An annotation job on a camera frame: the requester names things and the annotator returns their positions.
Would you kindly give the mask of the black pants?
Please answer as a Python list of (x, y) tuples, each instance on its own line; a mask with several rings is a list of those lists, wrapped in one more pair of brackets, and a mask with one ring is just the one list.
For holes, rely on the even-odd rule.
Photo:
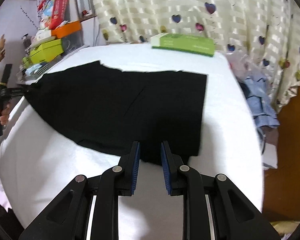
[(168, 142), (184, 163), (199, 153), (207, 77), (188, 72), (124, 72), (100, 62), (45, 74), (26, 100), (79, 146), (123, 156), (140, 144), (144, 162), (161, 164)]

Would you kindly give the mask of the striped box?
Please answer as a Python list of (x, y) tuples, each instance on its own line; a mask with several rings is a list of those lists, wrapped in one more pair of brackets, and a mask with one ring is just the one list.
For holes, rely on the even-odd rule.
[(44, 74), (46, 74), (51, 68), (62, 61), (61, 58), (55, 58), (51, 62), (42, 62), (25, 68), (24, 65), (20, 65), (19, 72), (17, 73), (18, 85), (30, 85), (37, 82)]

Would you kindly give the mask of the light blue packet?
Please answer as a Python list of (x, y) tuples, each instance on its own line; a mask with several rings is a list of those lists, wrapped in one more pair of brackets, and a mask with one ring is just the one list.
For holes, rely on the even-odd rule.
[(34, 64), (34, 65), (30, 66), (29, 68), (27, 68), (25, 70), (25, 75), (26, 76), (31, 76), (31, 75), (33, 75), (41, 67), (42, 67), (42, 65), (39, 64), (39, 63), (38, 64)]

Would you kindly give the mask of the dark pump bottle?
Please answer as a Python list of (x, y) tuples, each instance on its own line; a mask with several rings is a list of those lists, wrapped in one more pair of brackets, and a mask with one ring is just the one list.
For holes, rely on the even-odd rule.
[(31, 38), (29, 37), (28, 34), (25, 34), (22, 36), (21, 40), (22, 40), (22, 43), (24, 46), (25, 54), (29, 55), (30, 54), (30, 46), (31, 46)]

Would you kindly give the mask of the lime green shoebox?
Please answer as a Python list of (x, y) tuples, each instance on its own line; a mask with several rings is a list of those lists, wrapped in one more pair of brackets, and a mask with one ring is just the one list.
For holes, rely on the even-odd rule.
[(64, 52), (61, 39), (54, 39), (41, 44), (34, 43), (26, 48), (25, 51), (27, 55), (23, 57), (22, 63), (27, 66), (42, 62), (51, 62)]

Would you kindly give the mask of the white tissue pack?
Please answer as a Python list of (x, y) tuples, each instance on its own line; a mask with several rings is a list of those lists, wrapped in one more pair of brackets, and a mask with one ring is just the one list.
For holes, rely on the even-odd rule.
[(51, 30), (39, 30), (37, 31), (36, 35), (34, 36), (34, 40), (35, 41), (41, 41), (44, 40), (46, 38), (50, 38), (52, 36), (51, 34)]

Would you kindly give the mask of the orange box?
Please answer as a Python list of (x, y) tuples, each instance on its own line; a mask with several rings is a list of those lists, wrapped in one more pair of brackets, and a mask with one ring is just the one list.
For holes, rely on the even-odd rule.
[(81, 29), (82, 27), (79, 21), (69, 22), (61, 27), (56, 28), (55, 30), (52, 30), (51, 36), (60, 39), (80, 31)]

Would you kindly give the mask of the red snack bag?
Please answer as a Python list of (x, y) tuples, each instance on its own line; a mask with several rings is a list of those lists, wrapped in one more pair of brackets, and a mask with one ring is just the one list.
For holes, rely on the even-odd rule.
[(68, 6), (68, 0), (45, 0), (40, 17), (39, 29), (56, 29), (65, 20), (65, 11)]

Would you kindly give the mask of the green flat box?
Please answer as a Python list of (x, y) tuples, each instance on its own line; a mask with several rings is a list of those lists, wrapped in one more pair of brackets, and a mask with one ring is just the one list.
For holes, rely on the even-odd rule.
[(152, 48), (183, 51), (213, 57), (215, 44), (210, 38), (162, 33), (150, 38)]

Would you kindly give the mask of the heart pattern curtain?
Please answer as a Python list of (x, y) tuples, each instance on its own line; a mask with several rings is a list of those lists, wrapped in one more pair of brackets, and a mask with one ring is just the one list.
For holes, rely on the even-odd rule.
[(300, 87), (300, 7), (294, 0), (92, 0), (109, 43), (146, 42), (159, 33), (210, 38), (244, 50), (267, 71), (275, 109)]

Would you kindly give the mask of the window frame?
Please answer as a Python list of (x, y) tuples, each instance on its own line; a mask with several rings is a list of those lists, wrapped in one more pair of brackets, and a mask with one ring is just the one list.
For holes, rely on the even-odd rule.
[(85, 21), (95, 16), (92, 0), (75, 0), (79, 21)]

